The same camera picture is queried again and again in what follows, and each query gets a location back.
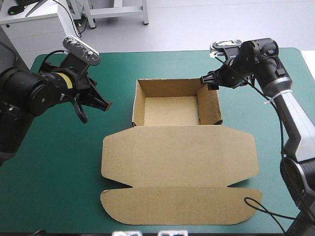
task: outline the cable tie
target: cable tie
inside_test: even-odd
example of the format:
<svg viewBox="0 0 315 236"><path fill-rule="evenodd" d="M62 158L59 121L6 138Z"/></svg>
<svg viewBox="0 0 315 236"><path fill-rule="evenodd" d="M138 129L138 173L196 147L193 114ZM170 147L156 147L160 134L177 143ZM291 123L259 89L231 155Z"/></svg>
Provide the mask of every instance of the cable tie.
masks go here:
<svg viewBox="0 0 315 236"><path fill-rule="evenodd" d="M265 104L270 104L271 102L273 102L278 96L285 94L285 93L292 93L292 90L287 89L287 90L283 90L281 92L278 92L275 96L273 96L272 98L270 98L268 101L264 102Z"/></svg>

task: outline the silver arm segment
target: silver arm segment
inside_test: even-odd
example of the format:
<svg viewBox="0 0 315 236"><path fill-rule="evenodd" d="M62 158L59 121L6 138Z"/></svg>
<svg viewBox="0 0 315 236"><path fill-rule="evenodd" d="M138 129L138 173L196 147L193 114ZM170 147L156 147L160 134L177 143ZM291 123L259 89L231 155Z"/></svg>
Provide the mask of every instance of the silver arm segment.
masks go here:
<svg viewBox="0 0 315 236"><path fill-rule="evenodd" d="M284 153L297 162L315 158L315 126L291 92L275 98L289 136Z"/></svg>

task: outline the open cardboard box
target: open cardboard box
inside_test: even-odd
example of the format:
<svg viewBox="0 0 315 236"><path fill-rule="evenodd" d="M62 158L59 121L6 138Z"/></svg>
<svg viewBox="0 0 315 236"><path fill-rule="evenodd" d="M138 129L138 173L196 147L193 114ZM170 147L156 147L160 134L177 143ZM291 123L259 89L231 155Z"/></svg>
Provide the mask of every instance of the open cardboard box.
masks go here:
<svg viewBox="0 0 315 236"><path fill-rule="evenodd" d="M199 79L138 80L132 122L103 143L102 175L132 186L102 192L111 217L220 225L254 214L244 198L261 201L260 191L228 187L258 173L254 137L220 125L216 90Z"/></svg>

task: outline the desk leg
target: desk leg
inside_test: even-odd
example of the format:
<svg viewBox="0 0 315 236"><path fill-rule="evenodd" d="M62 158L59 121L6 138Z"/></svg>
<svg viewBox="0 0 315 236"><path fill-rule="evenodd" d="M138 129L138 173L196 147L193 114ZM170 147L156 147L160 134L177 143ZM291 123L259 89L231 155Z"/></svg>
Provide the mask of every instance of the desk leg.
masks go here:
<svg viewBox="0 0 315 236"><path fill-rule="evenodd" d="M148 3L147 0L142 0L142 9L143 9L143 19L144 24L149 24L149 14L148 14Z"/></svg>
<svg viewBox="0 0 315 236"><path fill-rule="evenodd" d="M88 21L89 21L89 25L91 28L96 28L96 25L94 23L94 19L92 17L92 14L91 14L91 5L90 5L90 1L89 0L82 0L83 2L83 6L84 6L84 9L85 9L85 14L87 15L87 18L88 18Z"/></svg>

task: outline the robotic arm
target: robotic arm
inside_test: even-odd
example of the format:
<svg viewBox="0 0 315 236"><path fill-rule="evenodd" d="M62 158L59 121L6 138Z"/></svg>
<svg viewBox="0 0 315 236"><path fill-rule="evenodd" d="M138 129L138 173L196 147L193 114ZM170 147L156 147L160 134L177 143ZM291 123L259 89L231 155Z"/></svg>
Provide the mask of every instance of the robotic arm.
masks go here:
<svg viewBox="0 0 315 236"><path fill-rule="evenodd" d="M277 43L270 39L213 43L210 56L225 56L223 66L200 78L212 89L236 88L259 83L281 117L288 141L280 171L288 190L301 210L287 236L313 236L315 226L315 127L292 95L292 79L278 58Z"/></svg>
<svg viewBox="0 0 315 236"><path fill-rule="evenodd" d="M87 73L100 63L98 52L71 35L63 46L68 55L60 66L44 63L41 73L9 68L0 74L0 166L15 155L34 118L50 107L71 102L83 123L88 118L82 105L109 109Z"/></svg>

